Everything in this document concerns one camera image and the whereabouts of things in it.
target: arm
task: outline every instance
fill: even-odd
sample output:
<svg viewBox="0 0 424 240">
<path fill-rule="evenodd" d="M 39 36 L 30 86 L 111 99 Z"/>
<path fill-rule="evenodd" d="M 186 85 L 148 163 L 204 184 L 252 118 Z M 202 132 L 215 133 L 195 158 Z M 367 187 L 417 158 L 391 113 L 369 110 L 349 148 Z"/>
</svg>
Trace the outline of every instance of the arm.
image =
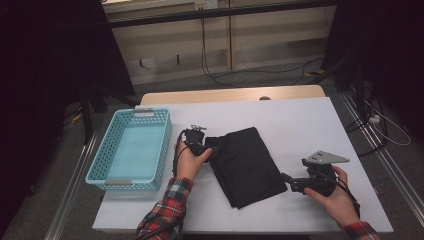
<svg viewBox="0 0 424 240">
<path fill-rule="evenodd" d="M 340 183 L 347 184 L 346 172 L 336 166 L 333 166 L 333 169 L 338 174 L 339 179 L 342 180 Z M 325 208 L 325 211 L 336 221 L 348 239 L 380 239 L 367 222 L 360 221 L 352 200 L 340 187 L 336 187 L 328 197 L 324 197 L 310 188 L 305 189 L 305 194 Z"/>
<path fill-rule="evenodd" d="M 178 239 L 185 216 L 185 204 L 190 195 L 193 181 L 202 168 L 203 162 L 212 153 L 206 150 L 201 156 L 196 157 L 186 149 L 184 142 L 180 142 L 182 151 L 177 166 L 177 176 L 169 180 L 163 199 L 156 203 L 153 209 L 144 217 L 137 227 L 136 239 Z M 159 234 L 148 237 L 158 228 L 167 227 Z"/>
</svg>

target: basket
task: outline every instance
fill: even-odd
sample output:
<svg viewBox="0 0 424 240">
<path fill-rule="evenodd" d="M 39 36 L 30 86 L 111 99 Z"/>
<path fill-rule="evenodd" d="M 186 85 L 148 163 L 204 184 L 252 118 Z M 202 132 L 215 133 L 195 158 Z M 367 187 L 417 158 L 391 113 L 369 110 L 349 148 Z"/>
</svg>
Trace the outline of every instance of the basket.
<svg viewBox="0 0 424 240">
<path fill-rule="evenodd" d="M 85 181 L 102 190 L 159 189 L 171 128 L 167 109 L 116 111 Z"/>
</svg>

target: red plaid sleeve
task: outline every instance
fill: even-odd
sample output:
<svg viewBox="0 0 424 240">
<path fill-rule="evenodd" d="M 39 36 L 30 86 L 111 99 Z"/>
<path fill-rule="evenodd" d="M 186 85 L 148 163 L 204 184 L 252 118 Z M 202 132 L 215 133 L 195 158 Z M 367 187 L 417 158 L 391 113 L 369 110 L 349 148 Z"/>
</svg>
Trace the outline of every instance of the red plaid sleeve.
<svg viewBox="0 0 424 240">
<path fill-rule="evenodd" d="M 347 239 L 351 240 L 379 240 L 380 237 L 377 235 L 375 230 L 367 222 L 357 222 L 345 227 L 342 227 L 342 231 L 347 236 Z"/>
<path fill-rule="evenodd" d="M 185 216 L 185 204 L 192 187 L 193 182 L 187 178 L 171 178 L 163 199 L 156 203 L 138 225 L 136 239 L 141 239 L 158 228 L 181 221 L 181 224 L 148 238 L 178 239 L 181 230 L 180 226 L 182 226 L 182 220 Z"/>
</svg>

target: black fabric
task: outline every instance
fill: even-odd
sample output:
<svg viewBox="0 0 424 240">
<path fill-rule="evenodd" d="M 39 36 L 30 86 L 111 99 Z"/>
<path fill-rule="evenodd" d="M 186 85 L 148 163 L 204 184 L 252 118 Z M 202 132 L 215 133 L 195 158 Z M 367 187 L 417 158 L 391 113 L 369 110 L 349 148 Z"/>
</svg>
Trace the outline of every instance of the black fabric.
<svg viewBox="0 0 424 240">
<path fill-rule="evenodd" d="M 207 137 L 205 145 L 220 149 L 209 162 L 231 207 L 240 209 L 287 190 L 256 128 Z"/>
</svg>

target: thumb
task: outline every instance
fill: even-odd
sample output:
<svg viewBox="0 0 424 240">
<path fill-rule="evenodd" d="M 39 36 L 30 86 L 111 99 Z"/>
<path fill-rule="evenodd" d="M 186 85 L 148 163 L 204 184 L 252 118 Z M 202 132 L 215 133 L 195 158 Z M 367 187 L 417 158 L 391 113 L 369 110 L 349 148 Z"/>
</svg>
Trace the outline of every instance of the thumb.
<svg viewBox="0 0 424 240">
<path fill-rule="evenodd" d="M 204 163 L 211 154 L 212 154 L 212 148 L 208 148 L 202 153 L 202 155 L 198 156 L 197 159 L 201 161 L 202 163 Z"/>
<path fill-rule="evenodd" d="M 321 205 L 325 201 L 325 197 L 324 196 L 322 196 L 321 194 L 319 194 L 318 192 L 316 192 L 316 191 L 314 191 L 314 190 L 312 190 L 310 188 L 305 188 L 304 192 L 305 192 L 306 195 L 308 195 L 310 198 L 314 199 L 315 201 L 317 201 Z"/>
</svg>

